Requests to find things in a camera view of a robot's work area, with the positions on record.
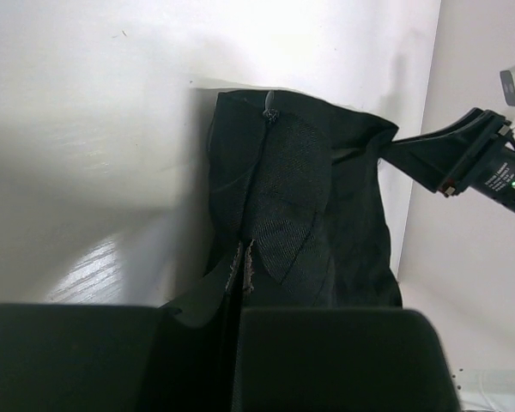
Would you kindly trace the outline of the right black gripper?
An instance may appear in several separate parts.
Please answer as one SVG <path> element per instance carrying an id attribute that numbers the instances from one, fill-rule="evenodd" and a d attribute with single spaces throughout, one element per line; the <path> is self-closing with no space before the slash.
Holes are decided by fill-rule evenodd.
<path id="1" fill-rule="evenodd" d="M 445 197 L 472 188 L 515 214 L 515 115 L 471 109 L 455 123 L 385 146 L 385 160 Z"/>

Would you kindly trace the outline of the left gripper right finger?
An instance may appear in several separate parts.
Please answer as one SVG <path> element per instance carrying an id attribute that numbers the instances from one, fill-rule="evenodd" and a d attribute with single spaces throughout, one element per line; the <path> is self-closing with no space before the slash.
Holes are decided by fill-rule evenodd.
<path id="1" fill-rule="evenodd" d="M 390 308 L 242 309 L 240 411 L 459 411 L 436 329 Z"/>

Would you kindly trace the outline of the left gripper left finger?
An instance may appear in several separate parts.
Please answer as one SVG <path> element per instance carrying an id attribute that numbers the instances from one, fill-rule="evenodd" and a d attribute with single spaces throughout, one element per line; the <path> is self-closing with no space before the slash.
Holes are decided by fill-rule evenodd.
<path id="1" fill-rule="evenodd" d="M 0 304 L 0 411 L 228 411 L 243 248 L 160 307 Z"/>

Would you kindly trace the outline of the black skirt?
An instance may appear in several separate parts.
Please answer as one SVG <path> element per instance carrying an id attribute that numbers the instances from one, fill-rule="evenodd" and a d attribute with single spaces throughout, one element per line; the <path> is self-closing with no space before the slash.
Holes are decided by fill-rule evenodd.
<path id="1" fill-rule="evenodd" d="M 220 93 L 209 137 L 215 258 L 248 306 L 401 307 L 378 177 L 392 122 L 288 91 Z"/>

